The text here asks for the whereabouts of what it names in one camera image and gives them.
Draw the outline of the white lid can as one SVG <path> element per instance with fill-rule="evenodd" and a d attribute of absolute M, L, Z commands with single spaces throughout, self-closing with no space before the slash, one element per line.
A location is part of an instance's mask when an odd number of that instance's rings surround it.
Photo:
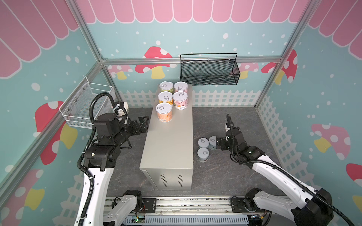
<path fill-rule="evenodd" d="M 202 137 L 198 140 L 198 146 L 199 148 L 205 148 L 208 149 L 209 148 L 209 140 L 205 137 Z"/>
<path fill-rule="evenodd" d="M 209 150 L 216 150 L 217 149 L 217 145 L 216 145 L 216 136 L 211 136 L 209 138 Z"/>

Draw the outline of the brown label can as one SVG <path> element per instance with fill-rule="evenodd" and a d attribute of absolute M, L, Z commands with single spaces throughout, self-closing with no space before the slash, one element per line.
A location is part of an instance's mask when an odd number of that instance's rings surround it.
<path fill-rule="evenodd" d="M 172 113 L 172 105 L 169 103 L 159 103 L 156 106 L 156 113 L 158 116 L 158 119 L 161 122 L 170 122 L 172 120 L 173 117 L 173 113 Z"/>

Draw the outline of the yellow label can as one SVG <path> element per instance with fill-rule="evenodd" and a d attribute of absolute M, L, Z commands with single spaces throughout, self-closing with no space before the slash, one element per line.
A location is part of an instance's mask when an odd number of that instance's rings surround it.
<path fill-rule="evenodd" d="M 169 91 L 162 91 L 157 96 L 159 103 L 169 103 L 173 105 L 173 94 Z"/>

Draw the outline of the green label can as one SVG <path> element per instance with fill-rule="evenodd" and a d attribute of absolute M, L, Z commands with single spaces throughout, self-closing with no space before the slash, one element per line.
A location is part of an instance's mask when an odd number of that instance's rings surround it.
<path fill-rule="evenodd" d="M 159 85 L 160 91 L 161 92 L 170 92 L 170 93 L 174 93 L 174 84 L 172 82 L 161 82 Z"/>

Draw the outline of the pink white label can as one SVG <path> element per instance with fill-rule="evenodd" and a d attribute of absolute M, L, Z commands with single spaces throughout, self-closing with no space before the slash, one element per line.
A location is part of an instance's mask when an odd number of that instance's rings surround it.
<path fill-rule="evenodd" d="M 178 91 L 173 94 L 173 105 L 178 110 L 184 110 L 188 106 L 188 94 L 184 91 Z"/>

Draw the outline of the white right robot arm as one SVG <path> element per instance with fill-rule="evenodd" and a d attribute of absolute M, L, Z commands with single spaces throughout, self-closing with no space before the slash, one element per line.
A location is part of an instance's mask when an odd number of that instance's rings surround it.
<path fill-rule="evenodd" d="M 249 146 L 239 127 L 234 126 L 230 115 L 226 116 L 225 137 L 218 137 L 216 145 L 230 152 L 230 159 L 261 174 L 277 186 L 287 197 L 281 198 L 252 188 L 238 201 L 231 198 L 233 207 L 243 207 L 248 212 L 265 210 L 281 215 L 298 226 L 326 226 L 337 214 L 349 226 L 353 222 L 332 204 L 332 196 L 325 189 L 319 190 L 298 180 L 256 146 Z"/>

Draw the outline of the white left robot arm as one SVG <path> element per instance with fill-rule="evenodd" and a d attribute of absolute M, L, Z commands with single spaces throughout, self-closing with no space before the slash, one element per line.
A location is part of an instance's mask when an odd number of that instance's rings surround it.
<path fill-rule="evenodd" d="M 94 107 L 107 97 L 113 111 L 98 117 Z M 141 191 L 128 190 L 115 202 L 111 212 L 104 214 L 107 189 L 117 159 L 123 149 L 131 149 L 129 138 L 146 133 L 149 117 L 131 121 L 124 102 L 114 101 L 111 94 L 102 92 L 90 103 L 89 117 L 92 131 L 89 140 L 77 161 L 78 169 L 84 174 L 84 187 L 75 219 L 76 226 L 121 226 L 130 213 L 144 210 Z"/>

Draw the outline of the grey metal cabinet counter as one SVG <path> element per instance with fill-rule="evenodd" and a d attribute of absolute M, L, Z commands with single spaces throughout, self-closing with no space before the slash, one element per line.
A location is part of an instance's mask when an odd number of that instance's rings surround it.
<path fill-rule="evenodd" d="M 140 170 L 155 190 L 191 190 L 194 168 L 192 102 L 189 97 L 186 109 L 173 109 L 171 121 L 161 122 L 156 113 L 159 100 L 154 101 Z"/>

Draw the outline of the grey label can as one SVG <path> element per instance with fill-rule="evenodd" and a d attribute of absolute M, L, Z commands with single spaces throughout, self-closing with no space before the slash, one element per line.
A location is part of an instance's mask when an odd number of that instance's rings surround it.
<path fill-rule="evenodd" d="M 198 160 L 202 163 L 206 162 L 209 158 L 209 150 L 207 148 L 199 148 L 197 151 Z"/>

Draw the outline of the black mesh wall basket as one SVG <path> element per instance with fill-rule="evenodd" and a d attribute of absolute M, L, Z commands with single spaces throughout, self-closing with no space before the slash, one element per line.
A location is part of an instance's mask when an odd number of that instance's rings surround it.
<path fill-rule="evenodd" d="M 237 53 L 190 53 L 180 55 L 180 80 L 193 86 L 236 85 L 240 70 Z"/>

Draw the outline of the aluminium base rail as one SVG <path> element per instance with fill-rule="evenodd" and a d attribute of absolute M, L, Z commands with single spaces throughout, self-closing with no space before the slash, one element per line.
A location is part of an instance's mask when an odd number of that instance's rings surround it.
<path fill-rule="evenodd" d="M 160 199 L 148 198 L 143 201 L 140 191 L 129 190 L 125 192 L 108 214 L 104 214 L 105 195 L 93 194 L 87 212 L 83 214 L 86 198 L 87 195 L 82 196 L 79 212 L 75 220 L 76 226 L 101 226 L 103 223 L 113 223 L 115 226 L 119 226 L 131 212 L 206 215 L 207 213 L 216 214 L 227 210 L 249 212 L 250 214 L 269 211 L 295 221 L 295 214 L 292 213 L 292 210 L 302 210 L 307 206 L 307 201 L 311 200 L 311 196 L 304 192 L 283 198 L 256 190 L 251 191 L 244 197 L 233 196 L 229 201 L 224 196 L 162 197 Z"/>

